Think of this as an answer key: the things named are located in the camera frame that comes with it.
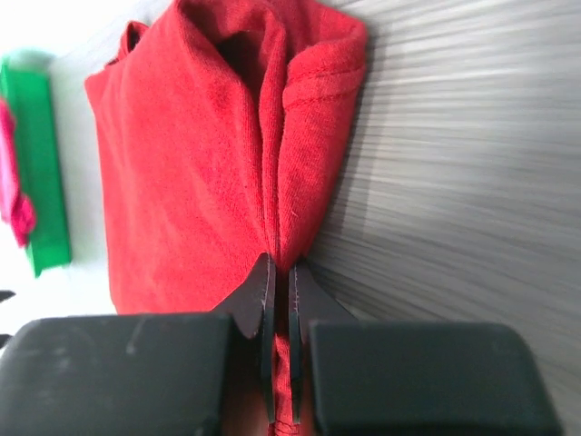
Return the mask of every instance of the red cloth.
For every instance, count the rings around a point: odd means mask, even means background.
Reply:
[[[14,133],[14,118],[0,99],[0,217],[12,227],[18,246],[24,247],[36,225],[36,214],[30,198],[20,190]]]
[[[361,22],[312,0],[182,0],[149,29],[129,24],[118,57],[85,84],[119,313],[209,311],[260,253],[285,273],[309,250],[366,38]],[[276,347],[271,430],[290,434],[284,323]]]

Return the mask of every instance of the folded red towel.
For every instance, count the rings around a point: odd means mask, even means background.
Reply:
[[[306,254],[365,69],[365,26],[312,0],[182,0],[86,81],[120,313],[209,311],[260,253]],[[284,316],[286,298],[280,298]],[[291,419],[288,343],[277,424]]]

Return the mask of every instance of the green object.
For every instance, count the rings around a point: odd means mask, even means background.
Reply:
[[[38,277],[71,261],[48,75],[38,66],[2,61],[0,95],[16,120],[15,147],[23,192],[36,211],[26,254]]]

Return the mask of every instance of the wood grain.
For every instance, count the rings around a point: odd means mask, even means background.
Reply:
[[[370,71],[318,279],[381,319],[514,326],[581,434],[581,4],[333,3]]]

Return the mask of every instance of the pink fabric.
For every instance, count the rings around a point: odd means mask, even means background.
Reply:
[[[20,190],[14,132],[10,108],[0,99],[0,217],[12,227],[18,246],[23,247],[36,225],[36,214],[30,198]]]

